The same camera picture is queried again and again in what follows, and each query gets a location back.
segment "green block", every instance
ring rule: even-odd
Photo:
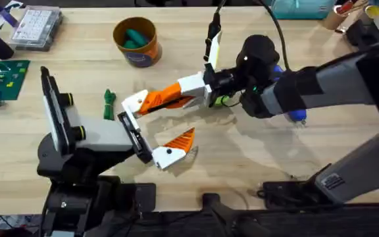
[[[126,49],[138,49],[138,45],[132,40],[127,40],[123,46]]]
[[[148,44],[149,41],[138,31],[133,29],[127,29],[126,35],[134,41],[139,47],[143,47],[144,45]]]
[[[216,99],[214,106],[223,106],[222,105],[222,97],[224,97],[223,103],[226,103],[230,99],[229,96],[227,96],[227,95],[220,96]]]

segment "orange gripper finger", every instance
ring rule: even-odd
[[[183,149],[186,153],[188,153],[194,141],[194,130],[195,128],[189,129],[188,131],[184,132],[181,136],[178,136],[177,138],[168,142],[164,146],[170,148]]]
[[[191,100],[192,96],[181,96],[181,87],[179,83],[175,83],[161,92],[149,92],[144,101],[142,101],[143,105],[138,111],[141,115],[146,115],[149,113],[150,108],[154,108],[156,106],[162,105],[166,102],[172,101],[174,99],[179,99],[176,103],[168,105],[166,108],[174,109],[179,108],[185,105],[189,100]]]

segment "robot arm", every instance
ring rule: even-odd
[[[243,108],[253,117],[272,117],[297,109],[332,105],[374,104],[357,62],[365,53],[353,53],[344,60],[308,66],[283,74],[279,81],[259,91],[246,90]]]

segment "plastic storage box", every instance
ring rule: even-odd
[[[27,6],[9,44],[17,50],[48,51],[62,19],[59,7]]]

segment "sticker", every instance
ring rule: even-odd
[[[144,54],[154,59],[157,56],[158,51],[159,51],[159,44],[156,43],[156,45],[152,49],[145,52]]]
[[[125,57],[134,66],[146,67],[153,64],[153,60],[151,59],[151,57],[143,53],[125,52]]]
[[[321,184],[326,187],[328,190],[337,188],[341,184],[344,184],[345,181],[336,173],[328,175],[326,178],[321,180]]]

